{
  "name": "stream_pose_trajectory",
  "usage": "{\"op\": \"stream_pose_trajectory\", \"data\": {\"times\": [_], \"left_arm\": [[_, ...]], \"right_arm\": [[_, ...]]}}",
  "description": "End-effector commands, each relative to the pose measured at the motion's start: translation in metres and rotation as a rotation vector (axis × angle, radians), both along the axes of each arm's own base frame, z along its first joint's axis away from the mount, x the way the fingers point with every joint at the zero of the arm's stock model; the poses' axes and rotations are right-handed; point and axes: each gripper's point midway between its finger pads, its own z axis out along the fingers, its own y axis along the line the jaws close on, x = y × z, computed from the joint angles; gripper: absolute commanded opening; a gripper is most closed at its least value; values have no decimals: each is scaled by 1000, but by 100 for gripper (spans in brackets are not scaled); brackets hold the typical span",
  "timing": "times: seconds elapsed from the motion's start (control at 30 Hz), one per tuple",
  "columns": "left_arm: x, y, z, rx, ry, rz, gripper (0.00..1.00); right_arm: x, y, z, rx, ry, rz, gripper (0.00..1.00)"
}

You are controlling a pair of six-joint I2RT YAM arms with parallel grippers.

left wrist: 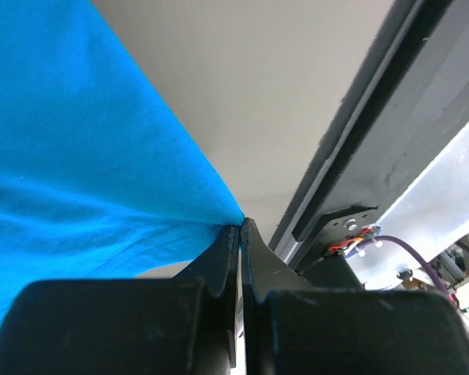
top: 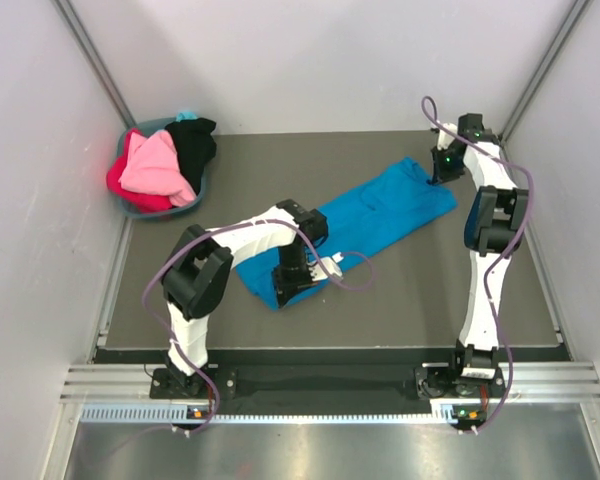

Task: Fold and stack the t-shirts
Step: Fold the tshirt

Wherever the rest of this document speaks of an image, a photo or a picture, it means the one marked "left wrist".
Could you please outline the blue t shirt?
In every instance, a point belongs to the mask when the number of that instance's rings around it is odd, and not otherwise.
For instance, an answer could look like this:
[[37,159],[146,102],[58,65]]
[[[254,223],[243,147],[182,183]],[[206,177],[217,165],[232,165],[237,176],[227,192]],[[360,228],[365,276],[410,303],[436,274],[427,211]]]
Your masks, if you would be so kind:
[[87,1],[0,1],[0,324],[36,280],[135,277],[244,219]]

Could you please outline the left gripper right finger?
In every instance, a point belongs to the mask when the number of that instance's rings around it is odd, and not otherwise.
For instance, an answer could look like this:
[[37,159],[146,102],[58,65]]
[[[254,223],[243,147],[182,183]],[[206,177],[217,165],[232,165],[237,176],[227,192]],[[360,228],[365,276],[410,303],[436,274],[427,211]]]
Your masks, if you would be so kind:
[[437,292],[315,287],[241,228],[250,374],[469,374],[469,338]]

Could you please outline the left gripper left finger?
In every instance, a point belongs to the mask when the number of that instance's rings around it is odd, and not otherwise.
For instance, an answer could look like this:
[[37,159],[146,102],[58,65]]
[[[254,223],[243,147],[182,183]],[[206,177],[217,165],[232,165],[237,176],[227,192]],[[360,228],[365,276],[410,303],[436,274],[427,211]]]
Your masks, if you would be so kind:
[[240,230],[167,279],[43,280],[0,326],[0,374],[227,374]]

